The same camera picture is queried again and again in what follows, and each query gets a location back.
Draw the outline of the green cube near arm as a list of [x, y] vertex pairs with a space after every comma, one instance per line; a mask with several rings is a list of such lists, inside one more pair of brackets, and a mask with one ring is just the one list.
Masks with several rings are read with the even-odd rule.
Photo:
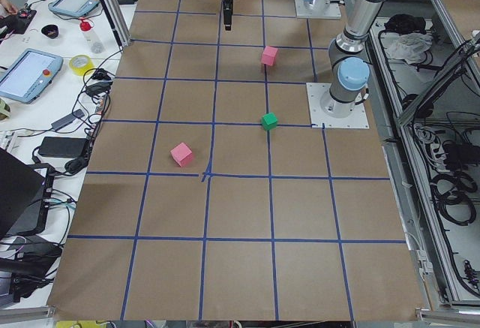
[[265, 131], [270, 131], [278, 126], [278, 118], [273, 112], [267, 113], [262, 116], [261, 124]]

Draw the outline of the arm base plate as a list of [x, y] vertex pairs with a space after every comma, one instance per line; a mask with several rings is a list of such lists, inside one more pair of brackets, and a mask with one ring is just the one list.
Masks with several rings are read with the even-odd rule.
[[369, 129], [359, 92], [350, 103], [340, 103], [330, 95], [330, 83], [306, 83], [310, 125], [312, 128]]
[[315, 0], [308, 4], [295, 0], [295, 14], [301, 19], [339, 20], [341, 0]]

